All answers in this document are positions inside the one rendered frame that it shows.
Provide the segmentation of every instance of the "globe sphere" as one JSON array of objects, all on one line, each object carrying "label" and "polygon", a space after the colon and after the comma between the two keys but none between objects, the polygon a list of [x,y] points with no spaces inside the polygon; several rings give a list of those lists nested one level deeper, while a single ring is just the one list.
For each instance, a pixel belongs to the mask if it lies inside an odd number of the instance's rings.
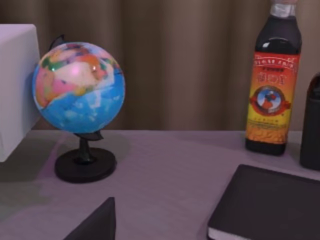
[{"label": "globe sphere", "polygon": [[119,113],[125,99],[125,78],[103,48],[69,42],[40,60],[32,93],[41,115],[54,127],[75,134],[93,133]]}]

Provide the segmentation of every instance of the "black globe base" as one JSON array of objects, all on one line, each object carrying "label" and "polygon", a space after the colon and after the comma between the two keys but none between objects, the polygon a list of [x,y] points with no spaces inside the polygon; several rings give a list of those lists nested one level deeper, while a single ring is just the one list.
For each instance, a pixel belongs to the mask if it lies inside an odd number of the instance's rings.
[{"label": "black globe base", "polygon": [[56,176],[68,183],[92,183],[109,177],[115,170],[115,155],[105,149],[90,148],[88,141],[80,138],[79,149],[58,157],[54,171]]}]

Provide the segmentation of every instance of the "purple tablecloth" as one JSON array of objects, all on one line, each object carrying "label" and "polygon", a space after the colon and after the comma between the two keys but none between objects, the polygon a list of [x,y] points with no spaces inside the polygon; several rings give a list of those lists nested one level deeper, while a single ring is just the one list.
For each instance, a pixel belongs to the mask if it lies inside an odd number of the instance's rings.
[{"label": "purple tablecloth", "polygon": [[0,239],[62,240],[108,197],[115,197],[117,240],[205,240],[206,224],[239,164],[320,180],[299,166],[301,134],[272,157],[244,150],[241,132],[104,131],[91,145],[111,150],[114,174],[69,184],[54,174],[77,138],[54,130],[28,134],[0,164]]}]

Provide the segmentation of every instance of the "brown curtain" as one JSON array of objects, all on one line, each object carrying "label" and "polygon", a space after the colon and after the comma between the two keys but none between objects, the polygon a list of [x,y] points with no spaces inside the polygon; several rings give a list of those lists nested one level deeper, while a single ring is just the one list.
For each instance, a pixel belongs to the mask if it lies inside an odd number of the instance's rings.
[{"label": "brown curtain", "polygon": [[[269,0],[0,0],[0,23],[35,24],[41,54],[60,34],[109,51],[127,94],[108,129],[242,130],[254,44],[269,8]],[[319,0],[298,3],[294,130],[320,70],[319,9]],[[36,128],[52,127],[41,120]]]}]

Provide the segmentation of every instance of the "red and yellow label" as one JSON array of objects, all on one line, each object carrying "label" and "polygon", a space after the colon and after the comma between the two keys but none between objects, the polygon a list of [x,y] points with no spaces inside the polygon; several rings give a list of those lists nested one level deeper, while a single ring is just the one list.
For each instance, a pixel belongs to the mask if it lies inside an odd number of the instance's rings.
[{"label": "red and yellow label", "polygon": [[287,142],[299,55],[256,52],[246,124],[252,141]]}]

